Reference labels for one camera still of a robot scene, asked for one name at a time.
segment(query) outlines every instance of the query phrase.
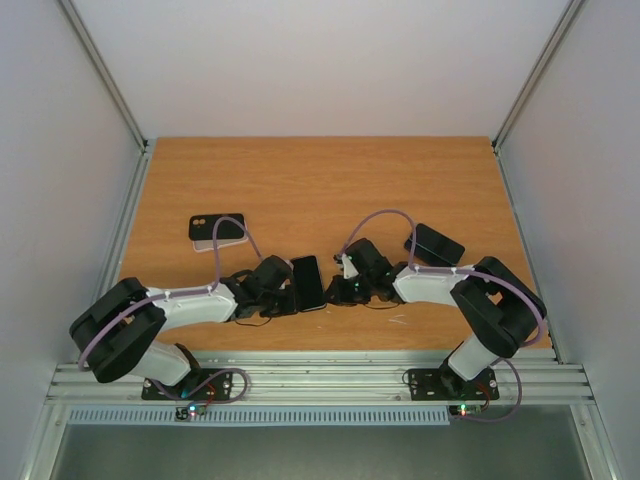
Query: gray wall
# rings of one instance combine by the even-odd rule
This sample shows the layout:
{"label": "gray wall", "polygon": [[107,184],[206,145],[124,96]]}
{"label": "gray wall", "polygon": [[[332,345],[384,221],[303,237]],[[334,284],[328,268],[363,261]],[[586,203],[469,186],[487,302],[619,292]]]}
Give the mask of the gray wall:
{"label": "gray wall", "polygon": [[495,135],[567,0],[76,0],[149,138]]}
{"label": "gray wall", "polygon": [[53,0],[0,14],[0,478],[91,302],[135,145]]}
{"label": "gray wall", "polygon": [[550,319],[640,478],[640,2],[590,0],[504,147]]}

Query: orange wood surface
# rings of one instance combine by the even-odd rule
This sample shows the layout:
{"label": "orange wood surface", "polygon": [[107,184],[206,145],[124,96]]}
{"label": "orange wood surface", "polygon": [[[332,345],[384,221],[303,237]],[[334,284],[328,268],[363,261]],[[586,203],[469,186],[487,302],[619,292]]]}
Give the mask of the orange wood surface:
{"label": "orange wood surface", "polygon": [[[212,281],[213,254],[193,250],[189,218],[241,212],[263,254],[317,255],[326,287],[339,273],[333,255],[363,217],[383,208],[404,210],[462,243],[461,265],[492,255],[531,286],[485,137],[161,138],[121,277],[162,288]],[[384,215],[361,236],[395,263],[407,258],[409,231],[402,217]],[[248,243],[223,248],[221,256],[223,275],[258,263]],[[329,305],[260,328],[200,324],[159,339],[193,350],[450,349],[469,332],[453,307],[411,304],[376,311]]]}

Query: black mounting plate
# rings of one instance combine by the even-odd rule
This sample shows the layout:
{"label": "black mounting plate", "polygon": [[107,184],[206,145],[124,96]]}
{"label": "black mounting plate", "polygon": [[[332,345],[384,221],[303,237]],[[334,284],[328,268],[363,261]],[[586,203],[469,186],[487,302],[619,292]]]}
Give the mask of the black mounting plate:
{"label": "black mounting plate", "polygon": [[[222,370],[221,368],[203,368],[200,374],[200,378],[198,379],[197,384],[204,382],[208,377],[213,375],[216,372]],[[225,382],[229,382],[227,384],[227,388],[224,388]],[[229,400],[229,395],[231,392],[231,387],[233,387],[233,373],[228,372],[222,375],[218,375],[216,378],[209,382],[213,388],[216,390],[216,394],[213,397],[214,401],[219,400]],[[209,390],[206,386],[202,387],[196,393],[194,393],[191,397],[185,398],[185,400],[210,400],[211,399],[211,390]],[[167,398],[162,392],[160,392],[156,386],[151,382],[150,387],[142,387],[142,400],[167,400],[173,401],[170,398]]]}
{"label": "black mounting plate", "polygon": [[498,400],[498,384],[495,383],[496,376],[492,369],[485,368],[473,381],[464,385],[459,396],[452,396],[439,382],[440,369],[438,368],[412,368],[404,372],[403,382],[409,386],[411,400],[429,402],[435,400],[460,400],[468,402],[470,400],[486,400],[484,392],[476,386],[481,384],[491,400]]}

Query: purple cable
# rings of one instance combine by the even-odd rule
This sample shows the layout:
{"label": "purple cable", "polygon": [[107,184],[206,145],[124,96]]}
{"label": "purple cable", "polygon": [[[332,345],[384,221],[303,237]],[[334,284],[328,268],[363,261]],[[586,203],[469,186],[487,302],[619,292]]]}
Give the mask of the purple cable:
{"label": "purple cable", "polygon": [[180,400],[188,400],[191,395],[193,395],[198,390],[200,390],[202,387],[207,385],[209,382],[211,382],[211,380],[213,380],[216,377],[219,377],[220,375],[226,375],[227,373],[237,373],[238,375],[240,375],[242,377],[242,381],[244,382],[244,385],[242,386],[242,390],[240,391],[240,393],[238,393],[238,395],[236,395],[235,397],[230,398],[228,400],[215,400],[215,401],[211,402],[211,403],[217,404],[217,405],[224,405],[224,404],[239,402],[247,394],[247,390],[249,390],[249,383],[250,383],[249,375],[247,374],[247,372],[245,372],[241,368],[225,368],[223,370],[218,370],[216,373],[210,375],[204,382],[202,382],[196,388],[191,390],[187,394],[187,396],[184,397],[184,398],[183,397],[179,397],[178,395],[173,395],[172,393],[168,392],[167,389],[164,388],[164,386],[160,382],[158,382],[157,380],[151,380],[151,381],[156,386],[156,388],[160,392],[162,392],[167,398],[169,398],[171,400],[180,401]]}
{"label": "purple cable", "polygon": [[[218,228],[220,227],[220,224],[223,221],[229,221],[229,222],[235,223],[237,226],[239,226],[244,231],[244,233],[247,234],[247,237],[249,238],[249,241],[251,242],[251,245],[253,246],[253,249],[255,250],[256,255],[258,255],[258,258],[260,260],[263,260],[262,254],[260,253],[260,250],[258,249],[258,246],[256,245],[256,242],[253,240],[253,237],[251,236],[251,233],[249,233],[249,229],[247,229],[247,227],[245,227],[242,223],[238,222],[235,218],[220,217],[218,220],[216,220],[216,223],[214,223],[214,225],[213,225],[213,231],[212,231],[212,236],[211,236],[211,238],[213,239],[213,254],[215,256],[215,262],[216,262],[216,279],[205,288],[197,287],[197,288],[193,288],[193,289],[190,289],[190,290],[183,290],[181,292],[175,292],[173,294],[174,298],[191,297],[191,296],[197,296],[197,295],[208,295],[209,291],[210,291],[209,287],[211,287],[211,290],[215,290],[216,287],[218,286],[218,283],[220,283],[221,266],[220,266],[220,251],[218,250],[218,238],[217,237],[218,237]],[[78,359],[78,369],[80,371],[82,371],[82,372],[87,372],[87,371],[91,370],[90,368],[84,366],[84,364],[87,362],[87,359],[89,358],[89,355],[91,354],[93,349],[96,347],[96,345],[98,345],[98,343],[100,343],[100,341],[107,335],[107,333],[109,333],[122,320],[127,318],[129,315],[131,315],[136,310],[144,307],[145,305],[148,305],[149,303],[155,302],[156,300],[163,300],[163,299],[166,299],[166,298],[167,298],[167,296],[166,296],[166,294],[164,292],[162,294],[152,295],[150,297],[143,298],[142,300],[134,303],[133,305],[127,307],[120,314],[118,314],[113,320],[111,320],[109,323],[107,323],[104,326],[104,328],[102,330],[100,330],[96,334],[95,337],[93,337],[91,339],[89,344],[82,351],[82,353],[80,354],[80,358]]]}
{"label": "purple cable", "polygon": [[516,384],[518,385],[518,398],[516,399],[516,403],[509,411],[509,413],[499,418],[481,418],[473,415],[452,415],[453,418],[458,418],[460,420],[469,420],[470,422],[478,423],[499,423],[513,417],[515,413],[520,409],[520,405],[522,404],[522,380],[520,378],[520,374],[518,373],[518,370],[516,370],[516,367],[513,365],[513,363],[511,363],[511,360],[500,358],[497,360],[497,362],[494,363],[494,365],[498,362],[505,362],[507,365],[509,365],[509,367],[511,367],[511,370],[516,377]]}
{"label": "purple cable", "polygon": [[395,213],[397,215],[403,216],[409,221],[409,225],[411,225],[411,250],[409,250],[409,260],[407,263],[411,267],[413,265],[413,255],[416,251],[416,224],[409,215],[404,213],[402,210],[397,210],[395,208],[385,208],[384,210],[378,210],[377,212],[373,212],[371,215],[367,215],[358,224],[358,226],[353,229],[353,232],[351,232],[351,235],[349,235],[349,238],[347,238],[347,241],[344,242],[344,245],[342,246],[340,253],[338,253],[338,257],[342,257],[342,254],[347,250],[349,245],[351,245],[351,240],[353,240],[353,237],[356,236],[356,233],[358,233],[358,231],[364,226],[365,223],[367,223],[373,217],[377,217],[378,215],[382,215],[383,213]]}
{"label": "purple cable", "polygon": [[495,283],[497,285],[500,285],[501,287],[506,288],[510,292],[512,292],[514,295],[516,295],[520,300],[522,300],[524,302],[524,304],[529,308],[529,310],[531,310],[531,313],[533,313],[533,316],[536,319],[536,323],[538,324],[538,331],[536,333],[536,336],[534,338],[532,338],[531,340],[529,340],[527,342],[524,342],[522,344],[523,347],[529,347],[529,346],[533,345],[534,343],[538,343],[542,339],[542,336],[544,335],[544,332],[547,330],[547,328],[546,328],[546,326],[544,324],[544,319],[542,318],[542,315],[540,314],[540,311],[535,306],[535,304],[531,301],[531,299],[529,299],[529,297],[527,297],[524,293],[522,293],[522,291],[517,289],[511,283],[505,282],[501,278],[494,277],[493,275],[489,275],[488,273],[477,272],[475,270],[471,270],[471,269],[468,269],[468,268],[423,267],[421,265],[416,265],[416,267],[417,267],[417,270],[420,271],[420,272],[426,272],[426,273],[429,273],[429,272],[432,272],[432,273],[448,273],[448,274],[451,274],[451,275],[453,275],[454,273],[458,273],[458,274],[461,274],[461,275],[469,275],[469,276],[472,276],[472,277],[482,278],[483,280],[488,280],[490,282],[493,282],[493,283]]}
{"label": "purple cable", "polygon": [[245,227],[242,223],[237,221],[235,218],[220,217],[218,220],[216,220],[216,223],[213,224],[213,231],[211,232],[211,238],[213,238],[213,254],[216,260],[216,279],[214,282],[211,283],[211,285],[215,285],[216,287],[218,286],[218,282],[220,281],[220,269],[221,269],[220,252],[218,251],[218,228],[220,227],[220,224],[225,220],[231,223],[235,223],[244,231],[244,233],[247,234],[247,238],[251,242],[251,246],[255,250],[256,255],[258,255],[258,258],[260,260],[264,260],[264,258],[262,257],[262,254],[260,253],[260,250],[258,249],[258,246],[256,245],[256,242],[253,240],[253,237],[249,233],[249,229],[247,227]]}

